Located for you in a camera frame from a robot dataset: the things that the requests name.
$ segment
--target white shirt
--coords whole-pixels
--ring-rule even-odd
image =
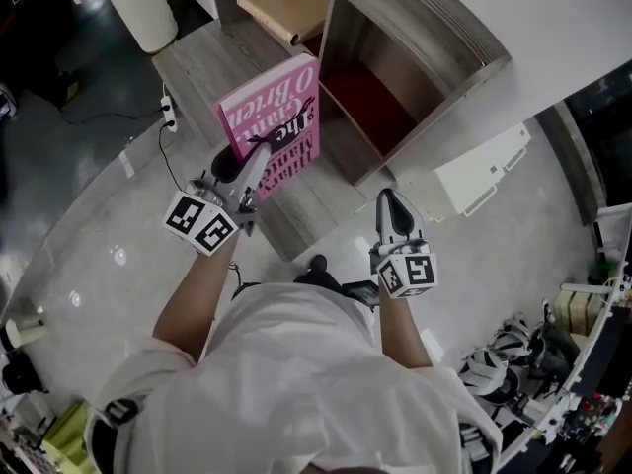
[[[459,421],[481,429],[497,463],[500,431],[456,373],[384,356],[371,314],[328,289],[261,284],[235,299],[198,365],[146,340],[96,402],[147,395],[127,471],[297,474],[313,463],[455,474]]]

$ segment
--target power strip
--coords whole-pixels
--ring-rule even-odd
[[[160,105],[162,107],[166,107],[169,109],[163,110],[163,114],[165,115],[165,122],[173,122],[173,125],[167,126],[169,131],[172,133],[176,133],[178,131],[178,122],[176,121],[176,113],[174,111],[174,103],[171,100],[169,95],[165,95],[162,99],[160,99]]]

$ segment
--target pink book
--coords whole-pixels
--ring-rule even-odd
[[[264,200],[320,153],[318,59],[303,53],[215,104],[230,144],[244,159],[261,139],[272,156],[257,193]]]

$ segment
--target white trash bin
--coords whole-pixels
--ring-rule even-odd
[[[110,0],[140,48],[150,54],[176,39],[178,24],[167,0]]]

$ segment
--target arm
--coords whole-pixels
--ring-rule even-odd
[[[154,327],[154,338],[180,348],[195,360],[199,359],[238,237],[239,232],[210,257],[197,256],[189,273],[160,313]]]
[[[379,280],[382,352],[406,368],[432,367],[405,298],[391,298]]]

